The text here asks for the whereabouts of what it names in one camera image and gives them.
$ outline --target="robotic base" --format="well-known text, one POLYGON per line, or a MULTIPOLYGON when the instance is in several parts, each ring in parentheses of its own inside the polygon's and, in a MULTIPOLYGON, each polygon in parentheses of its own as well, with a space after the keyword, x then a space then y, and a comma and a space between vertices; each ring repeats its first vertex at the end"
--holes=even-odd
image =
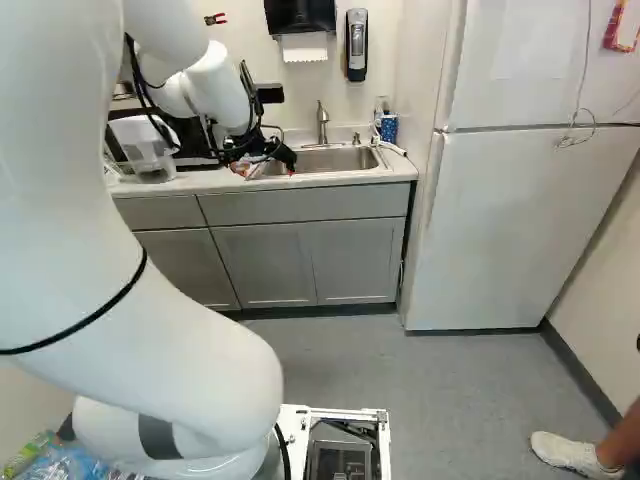
MULTIPOLYGON (((278 418, 291 480, 391 480, 391 431, 386 410, 330 410, 283 405, 278 418)), ((254 480, 283 480, 277 441, 254 480)))

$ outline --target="white refrigerator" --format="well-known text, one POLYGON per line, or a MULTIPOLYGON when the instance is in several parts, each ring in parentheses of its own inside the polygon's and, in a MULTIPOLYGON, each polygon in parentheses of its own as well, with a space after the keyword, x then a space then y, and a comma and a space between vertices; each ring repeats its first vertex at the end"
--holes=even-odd
MULTIPOLYGON (((406 0, 405 19, 421 14, 424 3, 406 0)), ((419 77, 420 68, 441 60, 434 109, 413 101, 410 112, 424 115, 423 124, 433 118, 433 130, 422 132, 426 165, 412 158, 421 184, 401 298, 405 326, 534 327, 640 147, 640 128, 628 125, 640 123, 640 56, 601 46, 615 0, 426 3, 446 26, 408 19, 400 45, 420 52, 425 35, 442 39, 441 50, 429 44, 431 56, 399 74, 408 87, 398 95, 415 97, 413 77, 402 75, 419 77), (442 35, 425 34, 424 22, 442 35), (580 106, 589 112, 578 118, 588 126, 569 132, 578 144, 558 148, 581 83, 580 106)), ((627 14, 640 24, 637 12, 627 14)), ((421 135, 415 120, 407 121, 414 143, 421 135)))

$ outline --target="white sneaker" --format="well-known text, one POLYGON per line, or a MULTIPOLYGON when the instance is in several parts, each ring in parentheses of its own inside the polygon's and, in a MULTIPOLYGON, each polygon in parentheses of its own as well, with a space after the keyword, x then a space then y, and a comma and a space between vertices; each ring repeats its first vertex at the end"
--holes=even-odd
POLYGON ((618 480, 624 469, 600 465, 592 443, 572 442, 548 432, 531 435, 531 448, 540 460, 552 467, 565 468, 594 480, 618 480))

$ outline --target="baseboard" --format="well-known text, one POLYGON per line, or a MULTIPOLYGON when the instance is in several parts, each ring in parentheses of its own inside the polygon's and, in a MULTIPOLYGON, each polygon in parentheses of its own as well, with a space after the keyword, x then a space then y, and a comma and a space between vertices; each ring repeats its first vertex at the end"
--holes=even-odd
POLYGON ((397 313, 395 303, 363 303, 359 305, 325 305, 315 307, 252 308, 220 312, 231 320, 273 320, 278 318, 350 317, 397 313))
POLYGON ((542 323, 540 323, 540 334, 566 367, 573 380, 578 384, 580 390, 582 390, 582 393, 591 401, 600 416, 610 426, 618 423, 622 418, 618 409, 598 386, 576 354, 573 353, 571 347, 567 345, 547 318, 543 319, 542 323))
POLYGON ((519 328, 470 328, 460 330, 407 330, 407 337, 475 337, 479 335, 522 335, 539 333, 540 326, 519 328))

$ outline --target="paper towel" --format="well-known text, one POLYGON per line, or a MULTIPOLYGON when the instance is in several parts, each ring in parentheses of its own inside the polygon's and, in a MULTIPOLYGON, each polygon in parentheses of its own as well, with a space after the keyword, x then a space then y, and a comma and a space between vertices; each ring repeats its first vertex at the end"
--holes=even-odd
POLYGON ((327 32, 282 35, 280 48, 285 63, 322 62, 329 58, 327 32))

